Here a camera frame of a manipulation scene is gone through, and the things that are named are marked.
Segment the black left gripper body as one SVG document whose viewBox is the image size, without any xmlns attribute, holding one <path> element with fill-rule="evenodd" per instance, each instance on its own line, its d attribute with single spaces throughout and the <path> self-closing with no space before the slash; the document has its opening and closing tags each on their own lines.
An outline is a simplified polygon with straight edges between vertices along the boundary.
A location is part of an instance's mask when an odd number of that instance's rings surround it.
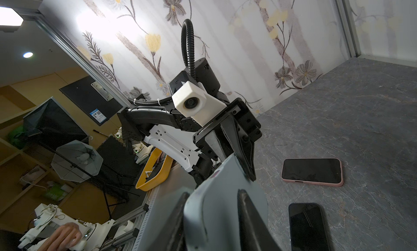
<svg viewBox="0 0 417 251">
<path fill-rule="evenodd" d="M 214 160 L 225 160 L 233 153 L 240 160 L 253 160 L 255 141 L 260 137 L 260 122 L 238 98 L 197 131 L 193 142 Z"/>
</svg>

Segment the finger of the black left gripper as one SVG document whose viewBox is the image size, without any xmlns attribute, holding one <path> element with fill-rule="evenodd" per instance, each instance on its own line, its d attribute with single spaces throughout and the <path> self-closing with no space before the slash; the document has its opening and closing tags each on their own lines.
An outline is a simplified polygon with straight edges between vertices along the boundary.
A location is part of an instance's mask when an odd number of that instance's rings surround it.
<svg viewBox="0 0 417 251">
<path fill-rule="evenodd" d="M 205 142 L 220 162 L 225 161 L 233 153 L 233 149 L 222 130 L 212 130 L 205 137 Z"/>
<path fill-rule="evenodd" d="M 234 154 L 239 159 L 245 175 L 254 182 L 256 180 L 254 142 L 251 141 L 248 133 L 231 114 L 225 117 L 220 123 L 220 127 L 227 137 Z"/>
</svg>

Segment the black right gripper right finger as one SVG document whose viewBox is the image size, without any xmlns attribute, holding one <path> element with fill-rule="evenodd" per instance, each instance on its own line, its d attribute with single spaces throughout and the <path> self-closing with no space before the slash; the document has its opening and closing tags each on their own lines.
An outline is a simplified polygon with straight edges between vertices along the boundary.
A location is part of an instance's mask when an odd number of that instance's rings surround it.
<svg viewBox="0 0 417 251">
<path fill-rule="evenodd" d="M 243 189 L 238 190 L 237 207 L 241 250 L 280 251 L 249 194 Z"/>
</svg>

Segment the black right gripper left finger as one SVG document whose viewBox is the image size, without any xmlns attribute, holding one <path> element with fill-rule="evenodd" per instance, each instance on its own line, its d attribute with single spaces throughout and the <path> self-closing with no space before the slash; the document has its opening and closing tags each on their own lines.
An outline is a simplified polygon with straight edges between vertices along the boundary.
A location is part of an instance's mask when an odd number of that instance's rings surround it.
<svg viewBox="0 0 417 251">
<path fill-rule="evenodd" d="M 148 247 L 148 251 L 186 251 L 186 240 L 184 230 L 184 208 L 190 194 L 184 192 L 162 231 Z"/>
</svg>

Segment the light blue phone case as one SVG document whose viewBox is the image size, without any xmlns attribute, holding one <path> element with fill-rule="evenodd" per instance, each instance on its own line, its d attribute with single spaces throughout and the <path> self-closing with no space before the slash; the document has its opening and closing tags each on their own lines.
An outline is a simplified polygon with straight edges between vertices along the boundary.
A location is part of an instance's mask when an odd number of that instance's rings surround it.
<svg viewBox="0 0 417 251">
<path fill-rule="evenodd" d="M 232 154 L 186 201 L 184 231 L 189 251 L 241 249 L 237 201 L 240 189 L 248 193 L 263 222 L 268 222 L 265 192 L 246 177 L 239 159 Z"/>
</svg>

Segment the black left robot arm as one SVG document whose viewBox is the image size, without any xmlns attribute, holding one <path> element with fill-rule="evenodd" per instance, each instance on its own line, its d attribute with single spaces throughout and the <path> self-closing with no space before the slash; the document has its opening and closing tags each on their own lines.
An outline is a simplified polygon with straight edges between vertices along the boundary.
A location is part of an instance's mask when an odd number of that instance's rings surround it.
<svg viewBox="0 0 417 251">
<path fill-rule="evenodd" d="M 230 102 L 220 92 L 220 84 L 206 58 L 195 62 L 197 79 L 184 69 L 173 79 L 169 88 L 176 92 L 187 81 L 202 84 L 210 96 L 225 103 L 225 109 L 209 117 L 205 125 L 185 117 L 175 109 L 171 99 L 146 101 L 140 96 L 134 108 L 118 113 L 125 141 L 143 141 L 153 145 L 176 160 L 198 185 L 235 154 L 244 174 L 256 180 L 254 143 L 261 136 L 261 124 L 246 103 L 236 98 Z"/>
</svg>

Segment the person hand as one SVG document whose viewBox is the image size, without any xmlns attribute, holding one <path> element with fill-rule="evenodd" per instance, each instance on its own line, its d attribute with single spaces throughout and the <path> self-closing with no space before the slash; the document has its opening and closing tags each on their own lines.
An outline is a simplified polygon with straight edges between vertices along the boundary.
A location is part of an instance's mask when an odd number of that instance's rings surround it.
<svg viewBox="0 0 417 251">
<path fill-rule="evenodd" d="M 75 223 L 66 223 L 60 226 L 38 249 L 38 251 L 67 251 L 82 238 L 79 226 Z"/>
</svg>

